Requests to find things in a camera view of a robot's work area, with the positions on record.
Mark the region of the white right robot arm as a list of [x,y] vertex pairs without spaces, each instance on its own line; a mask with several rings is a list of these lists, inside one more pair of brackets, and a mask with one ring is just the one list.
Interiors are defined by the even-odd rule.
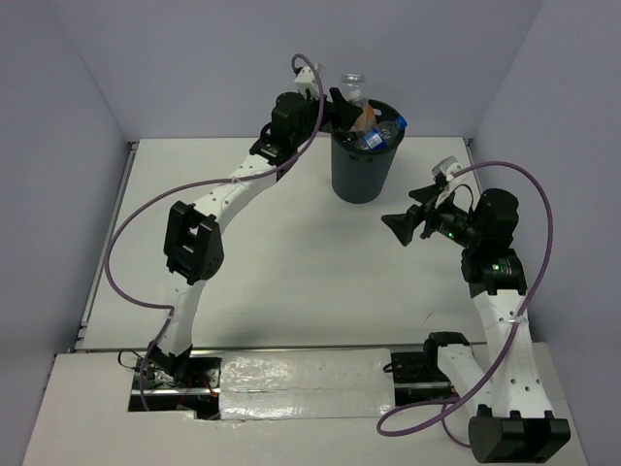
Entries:
[[478,462],[544,463],[570,440],[571,428],[554,415],[534,357],[527,308],[538,286],[526,283],[511,246],[518,200],[506,190],[489,188],[475,207],[458,208],[455,191],[467,172],[455,158],[444,159],[432,171],[433,184],[410,192],[415,202],[405,213],[381,220],[403,246],[421,227],[424,239],[439,233],[462,247],[462,276],[485,330],[491,365],[488,370],[477,365],[462,334],[430,334],[422,369],[434,380],[447,377],[455,397],[440,400],[441,412],[418,425],[386,430],[383,423],[402,411],[396,407],[380,418],[376,431],[383,437],[404,437],[444,424],[466,408],[471,415],[466,446]]

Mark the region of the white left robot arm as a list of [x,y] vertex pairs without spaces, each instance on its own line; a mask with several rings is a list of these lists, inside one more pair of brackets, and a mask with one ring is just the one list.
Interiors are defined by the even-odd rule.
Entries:
[[207,280],[223,264],[222,235],[227,225],[287,173],[299,154],[298,147],[311,138],[315,126],[321,132],[346,133],[362,115],[338,88],[329,92],[332,100],[323,107],[307,91],[282,93],[271,121],[233,172],[233,181],[218,183],[190,204],[178,201],[171,207],[164,254],[171,273],[166,299],[174,313],[147,357],[164,384],[179,386],[189,377],[193,322]]

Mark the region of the clear plastic bottle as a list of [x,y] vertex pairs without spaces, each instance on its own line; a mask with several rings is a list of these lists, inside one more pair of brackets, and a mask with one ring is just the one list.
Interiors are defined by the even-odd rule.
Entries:
[[345,74],[341,78],[343,96],[347,102],[361,109],[369,102],[366,95],[366,79],[363,74]]

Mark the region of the Pepsi label clear bottle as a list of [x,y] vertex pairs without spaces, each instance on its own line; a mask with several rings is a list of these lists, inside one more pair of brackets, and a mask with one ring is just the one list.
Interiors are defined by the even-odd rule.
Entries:
[[408,126],[403,116],[398,116],[393,121],[382,121],[375,128],[363,134],[354,142],[358,150],[381,150],[393,143],[400,133]]

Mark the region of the orange label juice bottle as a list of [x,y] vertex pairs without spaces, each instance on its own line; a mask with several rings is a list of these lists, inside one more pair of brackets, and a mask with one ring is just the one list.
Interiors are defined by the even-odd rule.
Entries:
[[351,131],[363,135],[376,128],[376,114],[373,107],[367,103],[362,108],[362,114],[355,120]]

